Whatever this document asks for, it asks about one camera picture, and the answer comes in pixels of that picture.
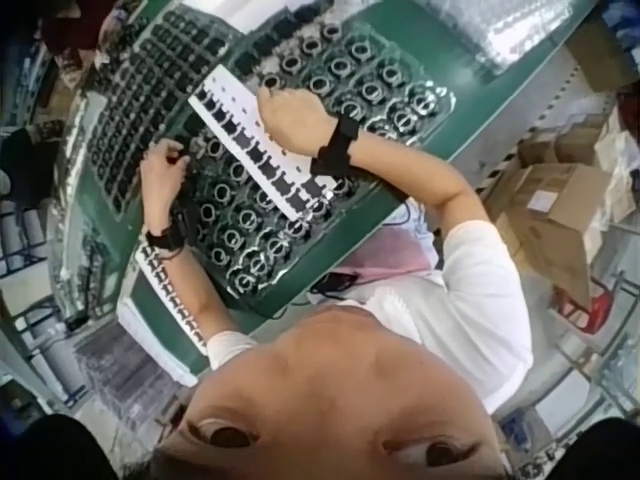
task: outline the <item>white t-shirt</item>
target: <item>white t-shirt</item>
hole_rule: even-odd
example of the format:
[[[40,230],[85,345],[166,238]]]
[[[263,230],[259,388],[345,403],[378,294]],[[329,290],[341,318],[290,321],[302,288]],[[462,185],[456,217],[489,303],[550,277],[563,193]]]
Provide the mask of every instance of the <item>white t-shirt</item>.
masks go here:
[[[493,413],[533,364],[529,314],[520,276],[495,226],[458,225],[444,242],[443,271],[355,287],[341,305],[371,312],[392,332],[423,345],[469,382]],[[256,345],[238,332],[211,338],[215,370]]]

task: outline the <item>white label on box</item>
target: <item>white label on box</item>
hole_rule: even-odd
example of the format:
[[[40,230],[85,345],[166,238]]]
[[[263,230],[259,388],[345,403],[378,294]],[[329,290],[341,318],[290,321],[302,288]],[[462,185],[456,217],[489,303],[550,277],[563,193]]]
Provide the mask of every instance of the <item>white label on box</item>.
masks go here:
[[[546,190],[538,190],[531,197],[531,201],[527,208],[536,212],[549,213],[553,204],[556,203],[558,194],[556,192],[547,192]]]

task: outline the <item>woman's right hand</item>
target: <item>woman's right hand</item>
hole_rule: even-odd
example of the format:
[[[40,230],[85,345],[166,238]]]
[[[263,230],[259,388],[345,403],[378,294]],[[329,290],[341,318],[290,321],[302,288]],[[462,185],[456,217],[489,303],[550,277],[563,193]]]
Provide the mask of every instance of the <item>woman's right hand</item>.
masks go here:
[[[287,151],[316,157],[329,143],[337,120],[307,90],[258,90],[258,110],[269,136]]]

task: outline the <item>hand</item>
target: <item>hand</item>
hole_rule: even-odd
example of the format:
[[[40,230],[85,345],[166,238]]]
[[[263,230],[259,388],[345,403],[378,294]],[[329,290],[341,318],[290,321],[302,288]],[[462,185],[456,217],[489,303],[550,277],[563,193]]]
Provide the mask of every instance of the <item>hand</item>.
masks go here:
[[[329,143],[337,120],[307,90],[258,90],[258,110],[265,130],[282,148],[315,157]]]
[[[118,8],[111,10],[107,18],[102,22],[102,27],[100,27],[98,35],[98,47],[100,50],[105,51],[109,45],[118,39],[126,22],[126,12]]]
[[[178,142],[160,140],[140,163],[144,223],[153,235],[160,235],[169,226],[169,210],[184,181],[189,157],[180,158],[174,165],[168,159],[177,159],[182,148]]]

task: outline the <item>gray floor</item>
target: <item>gray floor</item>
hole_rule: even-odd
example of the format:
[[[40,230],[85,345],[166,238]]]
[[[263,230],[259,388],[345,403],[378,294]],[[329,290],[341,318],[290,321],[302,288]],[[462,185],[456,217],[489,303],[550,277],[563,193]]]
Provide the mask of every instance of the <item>gray floor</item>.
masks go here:
[[[561,48],[513,101],[454,159],[454,165],[471,181],[479,184],[493,166],[513,149],[518,140],[526,136],[533,125],[563,125],[571,115],[602,111],[610,96],[595,95],[581,72],[576,71],[576,67],[573,57],[565,48]],[[563,86],[566,90],[562,97],[555,101],[552,110],[547,111],[548,105]],[[546,117],[539,121],[545,112]],[[637,261],[640,258],[640,240],[631,240],[629,235],[619,233],[607,234],[604,250],[609,257],[612,252],[616,262],[626,268],[627,274],[640,281],[640,264]],[[603,276],[610,273],[611,271],[601,272]],[[555,347],[558,340],[556,323],[547,311],[551,285],[535,275],[524,277],[523,285],[531,314],[535,366],[517,395],[501,409],[503,413],[537,400],[556,384],[569,368]],[[265,324],[256,336],[263,340],[277,336],[300,317],[303,313],[301,310],[291,308],[281,320]],[[616,322],[620,321],[620,312],[614,310],[611,325],[615,327]],[[113,416],[94,401],[85,405],[79,412],[79,418],[97,435],[114,464],[129,462],[148,448],[144,439],[136,439],[130,432],[117,427]]]

